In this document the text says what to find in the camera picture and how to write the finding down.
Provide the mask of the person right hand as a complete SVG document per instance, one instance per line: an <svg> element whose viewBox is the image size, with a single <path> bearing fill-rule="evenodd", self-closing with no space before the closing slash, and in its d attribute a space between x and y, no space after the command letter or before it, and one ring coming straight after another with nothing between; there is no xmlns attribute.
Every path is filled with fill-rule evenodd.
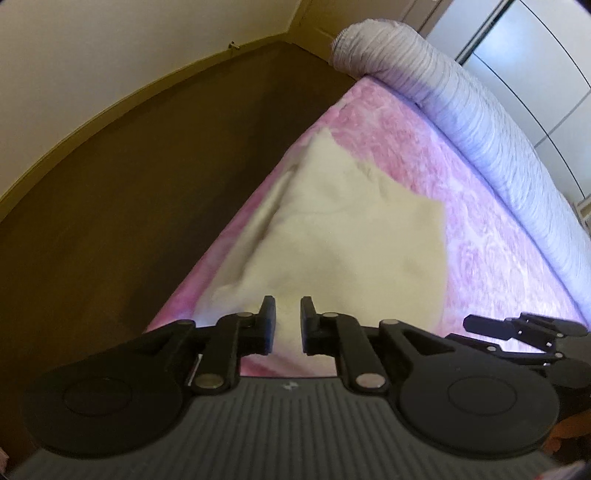
<svg viewBox="0 0 591 480"><path fill-rule="evenodd" d="M552 429L543 451L563 465L590 460L590 410L565 418Z"/></svg>

